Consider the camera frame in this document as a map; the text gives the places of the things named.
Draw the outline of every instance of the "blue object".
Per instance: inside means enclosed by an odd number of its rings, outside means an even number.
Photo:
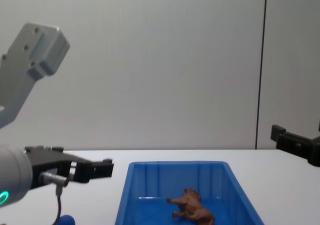
[[[70,215],[63,215],[56,225],[76,225],[76,221]]]
[[[197,190],[215,225],[263,225],[231,168],[221,161],[133,162],[129,165],[115,225],[194,225],[172,218],[185,188]]]

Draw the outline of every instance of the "cable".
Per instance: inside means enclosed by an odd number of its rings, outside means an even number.
[[[264,60],[266,14],[267,14],[267,0],[264,0],[263,27],[262,27],[262,42],[261,42],[261,57],[260,57],[260,75],[259,75],[259,90],[258,90],[258,106],[257,106],[257,111],[256,111],[255,145],[254,145],[254,149],[256,149],[256,150],[257,150],[257,148],[258,148],[258,131],[259,131],[261,79],[262,79],[262,65],[263,65],[263,60]]]
[[[58,201],[58,213],[52,225],[56,225],[61,216],[61,197],[60,196],[57,196],[57,201]]]

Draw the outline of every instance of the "brown toy animal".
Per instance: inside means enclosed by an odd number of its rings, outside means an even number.
[[[180,211],[172,212],[172,217],[187,218],[197,222],[198,225],[215,225],[215,216],[201,204],[201,196],[197,191],[185,189],[182,197],[166,201],[170,204],[177,204]]]

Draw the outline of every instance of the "gray wall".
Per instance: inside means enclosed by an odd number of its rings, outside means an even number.
[[[264,0],[0,0],[0,51],[26,22],[71,49],[1,143],[253,149]]]
[[[320,0],[267,0],[258,148],[274,148],[273,124],[319,136]]]

